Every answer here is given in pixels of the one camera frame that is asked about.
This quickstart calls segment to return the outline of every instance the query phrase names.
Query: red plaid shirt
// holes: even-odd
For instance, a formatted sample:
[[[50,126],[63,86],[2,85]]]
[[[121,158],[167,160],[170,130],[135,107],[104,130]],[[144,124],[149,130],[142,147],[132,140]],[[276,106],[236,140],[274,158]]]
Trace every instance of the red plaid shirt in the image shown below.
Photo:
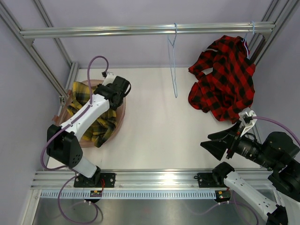
[[[241,37],[223,36],[202,52],[188,70],[198,79],[188,101],[195,109],[209,110],[218,121],[235,123],[239,112],[250,107],[254,97],[255,65],[247,58]],[[212,72],[205,75],[205,69]]]

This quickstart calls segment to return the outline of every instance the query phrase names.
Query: round basket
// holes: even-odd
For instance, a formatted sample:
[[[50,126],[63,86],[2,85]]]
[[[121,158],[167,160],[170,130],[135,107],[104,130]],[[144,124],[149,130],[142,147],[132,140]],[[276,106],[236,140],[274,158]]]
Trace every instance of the round basket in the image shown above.
[[[88,85],[88,81],[83,81],[82,83]],[[90,84],[92,87],[96,87],[98,84],[103,83],[102,80],[91,80]],[[60,124],[62,124],[63,122],[67,121],[68,119],[71,118],[71,115],[67,112],[67,106],[70,105],[72,102],[72,92],[69,92],[69,98],[65,104],[65,106],[62,108],[61,113],[58,117],[54,117],[54,121],[55,121],[55,125],[59,126]],[[111,141],[116,134],[118,133],[118,131],[120,130],[122,123],[123,123],[123,119],[124,119],[124,115],[125,115],[125,108],[126,108],[126,98],[123,99],[123,104],[117,108],[116,110],[116,121],[117,121],[117,127],[115,128],[115,130],[113,131],[112,135],[110,136],[110,138],[105,142],[109,142]],[[89,148],[89,147],[93,147],[94,143],[92,141],[86,141],[81,139],[79,141],[80,146],[82,148]]]

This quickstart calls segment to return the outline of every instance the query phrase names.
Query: yellow plaid shirt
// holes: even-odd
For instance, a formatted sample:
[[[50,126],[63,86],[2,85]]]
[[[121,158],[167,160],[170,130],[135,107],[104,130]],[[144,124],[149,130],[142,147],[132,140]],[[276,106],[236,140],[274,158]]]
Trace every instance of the yellow plaid shirt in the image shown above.
[[[68,113],[73,116],[89,101],[89,99],[89,87],[81,82],[74,82],[72,103],[67,107]],[[94,145],[99,148],[112,135],[116,126],[116,111],[109,109],[92,123],[83,134],[82,139],[94,142]]]

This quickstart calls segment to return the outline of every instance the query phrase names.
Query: metal base plate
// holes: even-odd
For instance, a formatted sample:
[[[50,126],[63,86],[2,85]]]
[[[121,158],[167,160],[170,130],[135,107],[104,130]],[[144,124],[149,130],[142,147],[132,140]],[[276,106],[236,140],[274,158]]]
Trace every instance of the metal base plate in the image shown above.
[[[226,188],[225,185],[218,185],[212,178],[212,172],[200,172],[194,177],[198,180],[200,188]]]
[[[84,180],[85,177],[82,176],[81,174],[77,177],[74,181],[74,187],[75,188],[91,188],[90,185],[88,185]],[[113,172],[102,172],[100,174],[100,180],[104,180],[104,188],[114,188],[114,184],[116,181],[116,174]],[[96,186],[93,188],[102,188],[101,182],[99,182]]]

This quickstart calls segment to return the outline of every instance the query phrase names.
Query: clothing rail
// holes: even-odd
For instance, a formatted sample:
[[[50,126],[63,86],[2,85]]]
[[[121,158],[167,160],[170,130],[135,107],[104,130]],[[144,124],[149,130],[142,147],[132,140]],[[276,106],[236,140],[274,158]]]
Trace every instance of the clothing rail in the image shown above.
[[[275,24],[272,22],[255,22],[254,33],[271,33]],[[20,31],[24,38],[72,38],[99,36],[130,36],[174,34],[174,24],[147,26],[114,26],[114,27],[74,27],[42,28]],[[213,33],[252,33],[252,22],[178,24],[177,34],[213,34]]]

